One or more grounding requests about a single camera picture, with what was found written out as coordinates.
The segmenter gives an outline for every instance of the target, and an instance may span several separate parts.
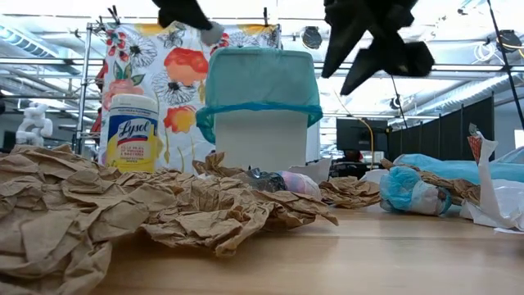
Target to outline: floral curtain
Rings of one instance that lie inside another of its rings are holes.
[[[214,146],[196,127],[195,111],[206,102],[208,60],[222,47],[277,48],[277,25],[226,25],[217,44],[206,46],[192,27],[174,22],[121,25],[107,30],[102,91],[101,164],[106,164],[111,99],[118,93],[143,94],[160,105],[156,168],[192,173],[192,160],[203,160]]]

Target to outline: white statue figure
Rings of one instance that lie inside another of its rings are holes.
[[[52,135],[52,121],[46,118],[47,105],[31,102],[24,109],[24,120],[16,131],[17,144],[30,144],[38,147],[43,146],[43,137]],[[30,132],[26,130],[34,125]]]

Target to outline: table surface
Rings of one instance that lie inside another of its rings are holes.
[[[93,294],[504,295],[524,290],[524,235],[458,217],[336,209],[288,233],[261,233],[219,259],[145,235],[119,241]]]

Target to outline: brown packing paper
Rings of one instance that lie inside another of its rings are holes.
[[[393,164],[391,161],[388,161],[387,159],[382,159],[381,163],[384,168],[388,170],[392,167],[395,167],[395,164]],[[473,184],[465,179],[443,179],[429,171],[420,171],[420,169],[416,166],[406,166],[415,169],[425,183],[433,184],[435,186],[449,190],[449,193],[451,194],[451,202],[454,205],[462,205],[463,200],[468,200],[470,203],[477,206],[480,205],[480,185]]]
[[[203,168],[215,175],[215,155]],[[311,196],[251,189],[238,179],[175,170],[124,173],[68,147],[16,147],[0,158],[0,294],[87,294],[105,276],[113,238],[145,229],[168,246],[234,254],[261,229],[307,225],[328,207]]]
[[[378,184],[355,177],[337,177],[319,185],[322,198],[337,207],[359,209],[380,202]]]

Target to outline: black partition wall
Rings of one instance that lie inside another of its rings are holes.
[[[391,160],[407,153],[422,153],[441,160],[474,160],[468,143],[473,123],[485,138],[495,138],[493,98],[442,116],[426,124],[396,130],[389,135]]]

